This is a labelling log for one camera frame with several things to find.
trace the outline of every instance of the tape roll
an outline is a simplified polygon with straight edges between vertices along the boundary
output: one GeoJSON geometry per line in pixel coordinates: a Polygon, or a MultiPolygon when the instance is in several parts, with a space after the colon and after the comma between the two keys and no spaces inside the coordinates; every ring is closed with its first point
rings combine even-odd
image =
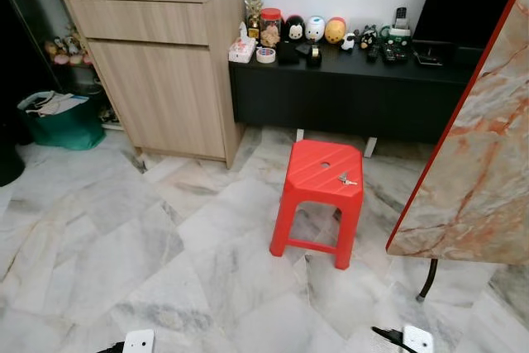
{"type": "Polygon", "coordinates": [[[275,61],[275,50],[263,47],[257,49],[255,56],[261,64],[271,64],[275,61]]]}

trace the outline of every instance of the stool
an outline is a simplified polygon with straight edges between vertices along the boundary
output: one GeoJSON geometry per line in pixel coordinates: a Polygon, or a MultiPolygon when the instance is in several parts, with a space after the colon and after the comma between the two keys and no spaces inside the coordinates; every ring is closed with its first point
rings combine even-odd
{"type": "Polygon", "coordinates": [[[352,146],[303,140],[293,144],[270,252],[281,256],[286,245],[336,256],[335,267],[349,267],[363,198],[362,154],[352,146]],[[341,210],[336,247],[289,239],[301,202],[328,203],[341,210]]]}

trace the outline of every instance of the green bag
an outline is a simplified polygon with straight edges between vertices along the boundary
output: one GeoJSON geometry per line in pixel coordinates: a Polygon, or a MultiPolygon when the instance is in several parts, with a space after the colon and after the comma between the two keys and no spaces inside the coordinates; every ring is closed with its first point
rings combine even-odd
{"type": "Polygon", "coordinates": [[[34,93],[17,106],[36,144],[87,150],[102,141],[105,131],[91,99],[56,115],[31,117],[24,112],[37,98],[49,96],[50,92],[34,93]]]}

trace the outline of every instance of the black television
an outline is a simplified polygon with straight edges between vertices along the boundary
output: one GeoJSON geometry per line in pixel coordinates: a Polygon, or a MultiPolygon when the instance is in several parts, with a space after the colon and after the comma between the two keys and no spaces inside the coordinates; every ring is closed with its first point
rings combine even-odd
{"type": "Polygon", "coordinates": [[[433,48],[466,64],[477,64],[506,3],[507,0],[426,0],[413,45],[433,48]]]}

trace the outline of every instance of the marble floor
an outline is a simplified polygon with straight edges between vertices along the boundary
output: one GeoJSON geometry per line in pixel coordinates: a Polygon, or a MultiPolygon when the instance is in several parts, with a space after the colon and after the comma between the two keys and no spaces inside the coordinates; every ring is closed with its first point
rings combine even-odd
{"type": "MultiPolygon", "coordinates": [[[[364,149],[362,139],[306,137],[364,149]]],[[[98,148],[20,147],[0,188],[0,351],[96,353],[153,328],[156,353],[397,352],[369,328],[412,324],[436,352],[529,346],[527,267],[428,261],[384,249],[432,147],[379,140],[350,268],[326,254],[268,251],[295,131],[248,128],[231,169],[98,148]]],[[[334,208],[303,203],[293,236],[336,241],[334,208]]]]}

